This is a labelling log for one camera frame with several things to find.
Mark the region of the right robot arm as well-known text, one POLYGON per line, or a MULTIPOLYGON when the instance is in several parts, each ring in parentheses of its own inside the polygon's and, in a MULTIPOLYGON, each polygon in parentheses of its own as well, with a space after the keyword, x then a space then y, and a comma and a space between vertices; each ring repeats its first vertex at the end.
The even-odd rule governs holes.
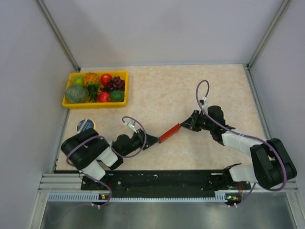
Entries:
POLYGON ((206 112, 194 110, 192 115, 180 125, 191 131, 206 130, 212 138, 223 146, 229 146, 251 157, 251 165, 233 165, 229 173, 222 177, 226 188, 235 188, 241 181, 258 183, 271 189, 286 180, 296 177, 297 170, 284 144, 278 138, 269 140, 247 137, 227 125, 221 107, 210 106, 206 112))

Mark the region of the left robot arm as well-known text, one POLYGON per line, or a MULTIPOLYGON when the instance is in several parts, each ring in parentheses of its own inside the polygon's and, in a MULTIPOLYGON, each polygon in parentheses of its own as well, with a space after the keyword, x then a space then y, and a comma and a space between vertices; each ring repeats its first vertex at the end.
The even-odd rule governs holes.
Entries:
POLYGON ((100 162, 108 169, 115 170, 125 158, 134 157, 159 141, 160 137, 138 129, 131 137, 122 134, 108 143, 96 130, 90 128, 65 140, 61 151, 65 154, 67 163, 83 173, 97 189, 109 189, 108 175, 100 162))

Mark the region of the red paper box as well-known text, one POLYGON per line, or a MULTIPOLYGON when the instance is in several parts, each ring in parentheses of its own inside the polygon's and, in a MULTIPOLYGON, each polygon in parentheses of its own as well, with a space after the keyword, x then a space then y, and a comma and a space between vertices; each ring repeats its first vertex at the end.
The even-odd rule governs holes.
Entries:
POLYGON ((159 144, 162 144, 164 141, 166 141, 168 138, 170 138, 171 136, 173 136, 174 134, 176 134, 181 128, 180 124, 176 124, 175 126, 173 126, 171 129, 169 129, 168 131, 166 131, 164 134, 162 134, 160 136, 159 139, 159 144))

